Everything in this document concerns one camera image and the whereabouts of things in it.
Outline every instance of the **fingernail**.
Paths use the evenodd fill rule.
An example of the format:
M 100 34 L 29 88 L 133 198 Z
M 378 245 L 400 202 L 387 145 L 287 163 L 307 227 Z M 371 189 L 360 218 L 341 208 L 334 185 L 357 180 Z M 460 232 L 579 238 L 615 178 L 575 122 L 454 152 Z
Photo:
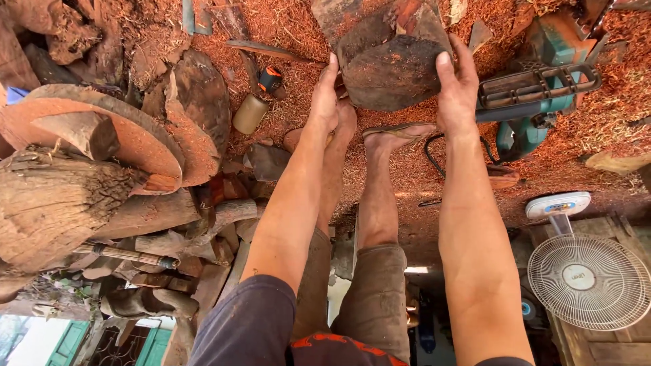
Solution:
M 436 63 L 439 65 L 449 64 L 450 63 L 450 54 L 447 52 L 441 52 L 436 57 Z

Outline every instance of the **bottle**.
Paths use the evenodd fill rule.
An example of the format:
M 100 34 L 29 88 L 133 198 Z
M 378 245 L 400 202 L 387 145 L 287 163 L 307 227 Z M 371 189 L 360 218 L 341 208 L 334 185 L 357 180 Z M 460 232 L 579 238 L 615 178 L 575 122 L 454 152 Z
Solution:
M 268 110 L 269 102 L 265 102 L 249 93 L 244 98 L 238 111 L 235 112 L 233 126 L 241 133 L 251 135 L 258 128 L 262 117 L 264 117 Z

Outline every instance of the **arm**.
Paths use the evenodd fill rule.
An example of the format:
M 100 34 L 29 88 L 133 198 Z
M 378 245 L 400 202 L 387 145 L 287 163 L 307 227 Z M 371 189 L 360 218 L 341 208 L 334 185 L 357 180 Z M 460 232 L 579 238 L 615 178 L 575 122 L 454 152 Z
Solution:
M 314 232 L 321 194 L 326 137 L 337 126 L 334 84 L 337 57 L 322 72 L 312 94 L 310 117 L 301 140 L 269 199 L 251 242 L 242 274 L 272 275 L 298 292 L 310 239 Z
M 447 164 L 439 220 L 439 250 L 459 366 L 495 357 L 533 364 L 522 320 L 518 269 L 488 180 L 475 124 L 478 77 L 472 54 L 456 36 L 437 58 L 442 89 L 437 121 Z

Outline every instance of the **dark shorts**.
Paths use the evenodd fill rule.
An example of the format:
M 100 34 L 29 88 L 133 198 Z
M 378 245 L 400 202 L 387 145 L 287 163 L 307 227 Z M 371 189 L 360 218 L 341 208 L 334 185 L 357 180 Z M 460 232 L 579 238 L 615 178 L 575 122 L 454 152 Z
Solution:
M 296 298 L 292 341 L 317 332 L 334 333 L 409 363 L 404 277 L 407 259 L 402 248 L 398 243 L 386 243 L 357 252 L 353 281 L 332 329 L 327 325 L 331 249 L 330 239 L 315 229 Z

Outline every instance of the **leg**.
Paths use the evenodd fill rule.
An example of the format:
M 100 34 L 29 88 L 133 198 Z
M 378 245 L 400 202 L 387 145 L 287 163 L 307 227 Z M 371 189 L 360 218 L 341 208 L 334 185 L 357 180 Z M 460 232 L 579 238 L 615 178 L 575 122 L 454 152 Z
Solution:
M 402 132 L 427 134 L 434 125 Z M 367 136 L 367 184 L 359 202 L 357 265 L 333 331 L 409 362 L 404 269 L 398 245 L 398 208 L 389 176 L 391 152 L 409 140 L 391 134 Z
M 339 108 L 339 125 L 324 152 L 319 216 L 296 296 L 292 341 L 316 332 L 330 331 L 327 326 L 327 283 L 330 277 L 332 245 L 327 235 L 328 225 L 341 196 L 346 149 L 356 128 L 355 109 L 346 102 Z

